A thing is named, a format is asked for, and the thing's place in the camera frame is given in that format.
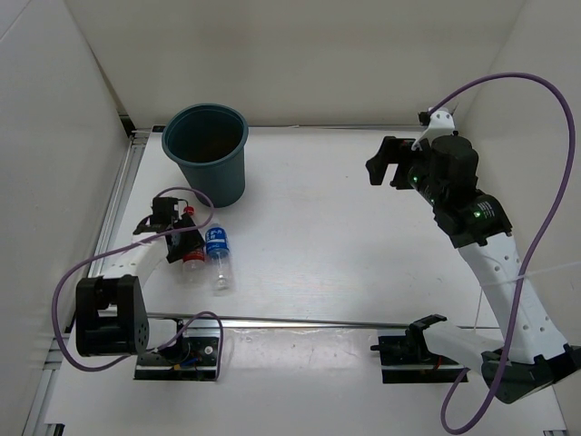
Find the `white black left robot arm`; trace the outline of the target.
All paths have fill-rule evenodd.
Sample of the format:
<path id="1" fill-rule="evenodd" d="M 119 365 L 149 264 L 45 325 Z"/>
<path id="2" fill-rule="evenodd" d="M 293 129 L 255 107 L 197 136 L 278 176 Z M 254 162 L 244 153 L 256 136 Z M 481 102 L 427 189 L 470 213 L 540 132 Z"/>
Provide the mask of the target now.
<path id="1" fill-rule="evenodd" d="M 194 209 L 174 197 L 153 199 L 152 213 L 135 227 L 135 247 L 96 278 L 76 285 L 76 348 L 83 357 L 146 352 L 149 322 L 142 286 L 161 263 L 176 263 L 204 245 Z"/>

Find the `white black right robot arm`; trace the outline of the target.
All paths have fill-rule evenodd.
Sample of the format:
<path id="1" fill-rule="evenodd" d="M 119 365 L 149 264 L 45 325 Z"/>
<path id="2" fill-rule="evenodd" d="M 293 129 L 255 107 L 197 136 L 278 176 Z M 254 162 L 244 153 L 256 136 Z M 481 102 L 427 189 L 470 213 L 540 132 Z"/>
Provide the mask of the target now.
<path id="1" fill-rule="evenodd" d="M 417 191 L 432 207 L 438 228 L 476 276 L 508 347 L 495 393 L 510 404 L 580 369 L 580 349 L 553 324 L 530 281 L 522 276 L 512 225 L 500 202 L 478 189 L 478 153 L 470 141 L 445 135 L 419 144 L 387 136 L 366 163 L 369 181 Z"/>

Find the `red label water bottle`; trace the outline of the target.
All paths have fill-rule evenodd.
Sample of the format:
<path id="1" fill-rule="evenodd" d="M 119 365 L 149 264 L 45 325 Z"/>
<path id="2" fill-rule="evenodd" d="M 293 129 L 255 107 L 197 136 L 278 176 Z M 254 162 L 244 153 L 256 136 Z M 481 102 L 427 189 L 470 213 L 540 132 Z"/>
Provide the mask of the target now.
<path id="1" fill-rule="evenodd" d="M 205 267 L 205 242 L 199 230 L 192 233 L 193 248 L 182 257 L 182 275 L 187 284 L 199 283 Z"/>

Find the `left robot arm base mount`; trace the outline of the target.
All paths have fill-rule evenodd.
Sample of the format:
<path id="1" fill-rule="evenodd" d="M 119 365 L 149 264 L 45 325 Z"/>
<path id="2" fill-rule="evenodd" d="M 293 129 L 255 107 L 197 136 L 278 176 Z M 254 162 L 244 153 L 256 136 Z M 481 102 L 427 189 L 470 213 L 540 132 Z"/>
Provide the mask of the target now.
<path id="1" fill-rule="evenodd" d="M 185 319 L 170 319 L 180 335 L 165 348 L 137 357 L 133 378 L 143 382 L 216 382 L 222 369 L 224 330 L 202 317 L 186 329 Z"/>

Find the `right robot arm base mount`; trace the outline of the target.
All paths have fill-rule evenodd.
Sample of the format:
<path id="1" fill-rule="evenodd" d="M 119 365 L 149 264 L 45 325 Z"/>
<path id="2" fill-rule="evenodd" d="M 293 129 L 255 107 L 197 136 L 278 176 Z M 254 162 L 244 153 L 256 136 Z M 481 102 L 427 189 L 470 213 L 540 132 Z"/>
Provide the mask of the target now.
<path id="1" fill-rule="evenodd" d="M 379 355 L 383 384 L 452 383 L 463 367 L 449 358 L 422 354 L 401 334 L 383 334 L 370 346 Z"/>

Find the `blue label water bottle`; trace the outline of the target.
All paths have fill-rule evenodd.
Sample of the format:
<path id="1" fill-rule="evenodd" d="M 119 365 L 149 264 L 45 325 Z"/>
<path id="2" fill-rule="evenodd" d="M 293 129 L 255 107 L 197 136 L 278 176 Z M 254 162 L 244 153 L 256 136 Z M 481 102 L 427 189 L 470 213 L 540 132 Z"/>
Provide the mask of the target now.
<path id="1" fill-rule="evenodd" d="M 233 282 L 230 244 L 218 221 L 213 221 L 205 232 L 205 252 L 212 268 L 213 287 L 217 292 L 230 290 Z"/>

